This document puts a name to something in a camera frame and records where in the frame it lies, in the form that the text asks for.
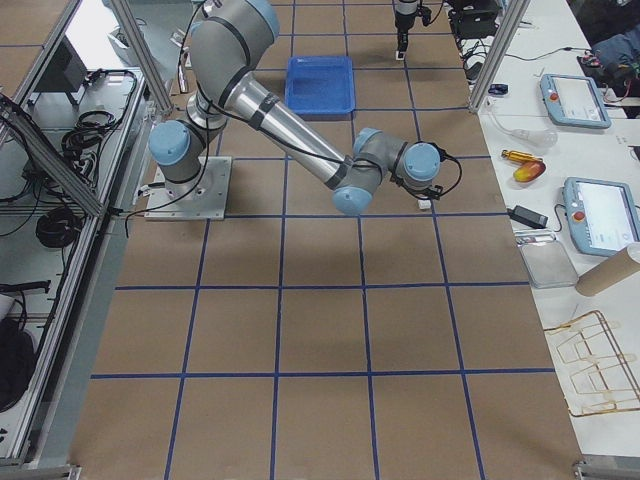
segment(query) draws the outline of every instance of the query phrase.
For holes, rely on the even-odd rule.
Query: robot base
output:
[[[200,163],[204,165],[204,161],[205,157],[200,157]],[[224,220],[231,163],[231,157],[209,157],[201,183],[210,186],[202,194],[196,194],[199,190],[196,188],[195,192],[176,203],[146,212],[145,217],[148,220]],[[164,182],[164,175],[159,168],[153,181]],[[156,189],[149,195],[147,208],[159,207],[172,200],[166,189]]]

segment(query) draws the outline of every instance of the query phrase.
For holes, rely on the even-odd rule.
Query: power adapter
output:
[[[548,218],[528,208],[516,205],[514,208],[507,208],[509,218],[513,221],[531,228],[545,228]]]

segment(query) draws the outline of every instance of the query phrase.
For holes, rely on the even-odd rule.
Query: brown cylinder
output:
[[[640,271],[640,243],[631,243],[614,256],[582,274],[576,284],[578,293],[593,297]]]

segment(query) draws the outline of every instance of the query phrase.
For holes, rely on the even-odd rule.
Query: blue tray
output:
[[[356,106],[349,57],[291,57],[284,100],[299,115],[347,115]]]

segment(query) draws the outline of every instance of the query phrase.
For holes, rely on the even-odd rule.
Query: black bag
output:
[[[13,407],[22,398],[36,367],[31,336],[20,323],[0,321],[0,412]]]

